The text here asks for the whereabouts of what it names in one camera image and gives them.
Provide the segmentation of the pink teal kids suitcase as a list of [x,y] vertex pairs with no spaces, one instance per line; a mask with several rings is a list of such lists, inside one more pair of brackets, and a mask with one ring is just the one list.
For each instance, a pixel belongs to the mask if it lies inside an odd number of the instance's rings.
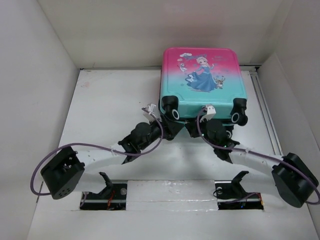
[[194,119],[207,105],[223,125],[248,122],[247,92],[229,48],[170,47],[163,53],[158,109],[172,121]]

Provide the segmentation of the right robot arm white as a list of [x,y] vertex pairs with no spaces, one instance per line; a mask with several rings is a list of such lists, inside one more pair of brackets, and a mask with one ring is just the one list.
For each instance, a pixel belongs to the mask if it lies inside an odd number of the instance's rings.
[[229,130],[216,119],[193,120],[185,126],[191,137],[201,137],[210,145],[220,160],[270,176],[279,196],[292,207],[311,204],[309,197],[320,193],[319,181],[297,154],[267,155],[249,149],[231,139]]

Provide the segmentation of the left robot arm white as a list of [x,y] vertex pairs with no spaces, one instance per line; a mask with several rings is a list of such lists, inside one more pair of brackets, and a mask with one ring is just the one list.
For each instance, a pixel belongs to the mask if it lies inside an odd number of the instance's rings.
[[57,154],[41,169],[40,174],[54,200],[72,192],[93,192],[100,198],[111,194],[111,183],[100,168],[123,165],[149,154],[163,140],[171,141],[184,124],[157,118],[149,123],[140,122],[125,138],[111,147],[89,144],[89,150],[75,151],[75,143],[62,146]]

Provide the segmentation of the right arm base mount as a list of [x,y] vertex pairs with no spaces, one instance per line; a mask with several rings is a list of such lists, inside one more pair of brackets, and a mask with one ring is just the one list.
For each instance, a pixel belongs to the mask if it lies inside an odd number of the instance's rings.
[[246,192],[241,185],[249,171],[241,171],[232,180],[217,180],[212,195],[217,199],[218,210],[264,210],[259,192]]

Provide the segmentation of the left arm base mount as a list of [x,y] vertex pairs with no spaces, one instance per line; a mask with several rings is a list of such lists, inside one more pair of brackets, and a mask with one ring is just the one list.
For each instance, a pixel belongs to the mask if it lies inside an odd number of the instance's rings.
[[84,211],[125,211],[127,203],[127,180],[111,180],[105,172],[99,172],[104,188],[98,192],[83,192],[79,209]]

